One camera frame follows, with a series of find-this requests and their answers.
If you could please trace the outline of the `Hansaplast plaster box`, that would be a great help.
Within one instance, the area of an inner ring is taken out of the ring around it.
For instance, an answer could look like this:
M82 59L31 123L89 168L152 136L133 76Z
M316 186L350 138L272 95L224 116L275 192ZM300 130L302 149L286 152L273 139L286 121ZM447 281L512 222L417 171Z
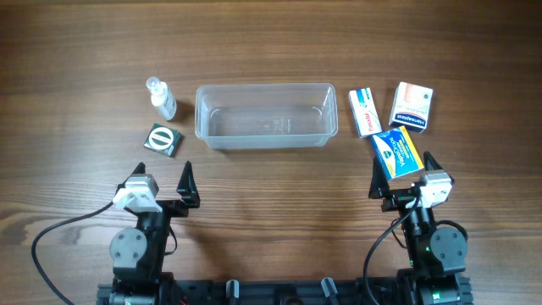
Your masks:
M434 90L401 82L395 89L389 126L404 125L407 130L423 133L429 122Z

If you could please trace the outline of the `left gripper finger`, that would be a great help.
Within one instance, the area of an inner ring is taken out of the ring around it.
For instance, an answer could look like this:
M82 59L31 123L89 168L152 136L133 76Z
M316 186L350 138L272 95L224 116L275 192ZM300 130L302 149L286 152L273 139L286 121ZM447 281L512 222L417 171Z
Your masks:
M133 172L126 179L127 184L141 183L146 178L146 165L139 162Z
M196 182L190 161L185 162L176 191L181 196L181 200L187 208L200 207L200 196L196 188Z

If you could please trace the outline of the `white Panadol box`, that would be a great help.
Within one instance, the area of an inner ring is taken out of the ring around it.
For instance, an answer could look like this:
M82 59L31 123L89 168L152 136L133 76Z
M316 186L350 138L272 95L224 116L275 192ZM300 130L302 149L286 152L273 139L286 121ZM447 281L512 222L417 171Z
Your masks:
M369 88L349 91L349 101L360 138L378 134L382 131L379 116Z

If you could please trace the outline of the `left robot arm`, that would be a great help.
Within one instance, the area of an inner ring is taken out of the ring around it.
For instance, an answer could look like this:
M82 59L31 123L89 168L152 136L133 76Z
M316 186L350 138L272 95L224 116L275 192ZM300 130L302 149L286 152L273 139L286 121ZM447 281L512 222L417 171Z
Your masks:
M136 225L120 231L109 247L113 260L113 284L101 286L97 303L107 305L188 304L189 298L176 284L171 272L163 271L163 261L171 251L167 240L174 236L171 219L185 218L191 208L199 208L191 162L187 161L176 187L179 199L157 200L155 178L140 163L117 186L113 204L136 216Z

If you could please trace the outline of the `clear plastic container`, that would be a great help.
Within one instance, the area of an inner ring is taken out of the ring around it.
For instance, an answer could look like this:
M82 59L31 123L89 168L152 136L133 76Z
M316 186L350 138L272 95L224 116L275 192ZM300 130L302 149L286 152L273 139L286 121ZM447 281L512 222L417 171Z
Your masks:
M196 91L195 134L212 149L322 147L337 131L329 83L207 85Z

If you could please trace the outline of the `green Zam-Buk ointment box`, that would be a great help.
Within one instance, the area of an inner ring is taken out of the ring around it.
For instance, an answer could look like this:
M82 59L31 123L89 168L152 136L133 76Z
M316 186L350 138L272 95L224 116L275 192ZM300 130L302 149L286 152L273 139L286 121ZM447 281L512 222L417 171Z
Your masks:
M169 158L176 154L183 135L175 129L155 123L149 131L143 147Z

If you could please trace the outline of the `white calamine lotion bottle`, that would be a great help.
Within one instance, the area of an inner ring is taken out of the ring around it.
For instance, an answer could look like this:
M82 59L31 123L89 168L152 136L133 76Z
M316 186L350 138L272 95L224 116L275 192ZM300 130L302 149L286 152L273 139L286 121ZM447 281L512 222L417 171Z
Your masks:
M151 93L151 102L158 113L167 121L174 118L177 111L177 102L169 86L157 77L150 77L146 86Z

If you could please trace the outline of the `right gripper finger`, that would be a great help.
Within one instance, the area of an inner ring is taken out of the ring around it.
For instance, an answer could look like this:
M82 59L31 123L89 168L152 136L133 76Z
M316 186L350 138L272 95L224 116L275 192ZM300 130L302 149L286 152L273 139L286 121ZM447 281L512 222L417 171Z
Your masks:
M439 163L435 160L435 158L429 151L425 151L423 153L423 164L426 173L440 171L447 174L447 171L445 171L444 168L439 165Z
M368 197L380 199L389 196L390 185L385 175L382 164L377 157L373 158L373 173L369 187Z

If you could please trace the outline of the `blue yellow VapoDrops box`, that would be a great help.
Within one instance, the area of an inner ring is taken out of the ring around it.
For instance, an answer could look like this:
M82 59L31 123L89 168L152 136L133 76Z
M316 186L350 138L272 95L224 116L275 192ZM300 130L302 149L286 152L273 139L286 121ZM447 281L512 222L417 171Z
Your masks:
M404 126L372 135L370 139L387 180L423 169L423 161Z

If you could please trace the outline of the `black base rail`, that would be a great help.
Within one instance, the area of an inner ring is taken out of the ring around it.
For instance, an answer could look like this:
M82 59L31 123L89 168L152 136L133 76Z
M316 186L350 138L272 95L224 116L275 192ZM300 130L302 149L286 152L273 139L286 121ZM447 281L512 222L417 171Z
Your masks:
M458 292L452 293L450 283L420 284L419 291L400 284L392 278L368 280L372 296L361 278L335 282L335 292L326 292L319 281L242 282L239 290L230 297L227 284L211 280L178 280L176 285L183 293L178 304L190 305L279 305L285 297L297 297L306 305L363 305L376 300L381 305L407 304L457 304L473 305L469 278L458 279Z

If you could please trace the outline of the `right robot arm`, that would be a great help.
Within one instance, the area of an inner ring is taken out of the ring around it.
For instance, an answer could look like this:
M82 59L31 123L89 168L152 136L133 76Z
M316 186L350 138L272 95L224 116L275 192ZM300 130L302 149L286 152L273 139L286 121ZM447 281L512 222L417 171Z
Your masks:
M379 244L396 228L401 228L411 267L401 269L395 278L395 292L403 304L472 304L470 279L466 270L467 231L452 220L437 221L433 208L446 202L454 179L434 159L423 153L423 174L408 188L390 189L380 161L373 160L368 197L383 201L383 212L399 213L374 242L364 259L362 280L368 300L378 304L368 277L370 260Z

